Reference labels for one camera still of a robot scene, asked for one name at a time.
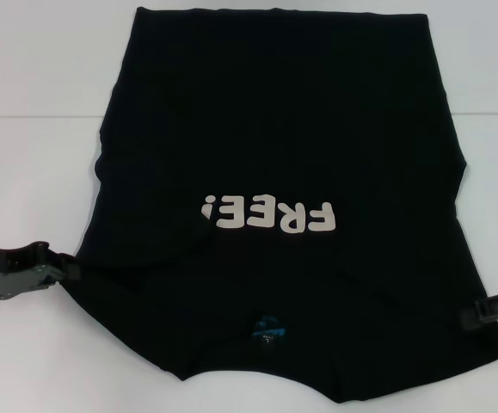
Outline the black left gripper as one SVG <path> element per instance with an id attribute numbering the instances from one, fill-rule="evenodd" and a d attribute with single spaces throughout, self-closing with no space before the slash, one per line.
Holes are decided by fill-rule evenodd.
<path id="1" fill-rule="evenodd" d="M 66 280 L 80 279 L 81 269 L 76 258 L 58 256 L 47 242 L 34 242 L 12 250 L 0 249 L 0 299 L 12 299 Z"/>

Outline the black shirt with FREE print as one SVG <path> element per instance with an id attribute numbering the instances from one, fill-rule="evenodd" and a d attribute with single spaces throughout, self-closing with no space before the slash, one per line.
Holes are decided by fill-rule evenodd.
<path id="1" fill-rule="evenodd" d="M 498 360 L 425 15 L 138 9 L 69 294 L 179 379 L 342 403 Z"/>

